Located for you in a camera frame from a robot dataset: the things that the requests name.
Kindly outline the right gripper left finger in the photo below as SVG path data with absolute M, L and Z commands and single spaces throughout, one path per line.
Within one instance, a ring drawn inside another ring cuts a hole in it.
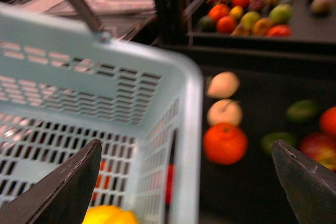
M 94 139 L 62 165 L 1 208 L 1 223 L 82 223 L 100 169 Z

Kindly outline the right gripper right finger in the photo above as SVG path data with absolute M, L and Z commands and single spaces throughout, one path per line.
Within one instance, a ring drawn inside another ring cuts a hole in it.
M 284 141 L 276 141 L 272 160 L 299 223 L 335 223 L 335 172 Z

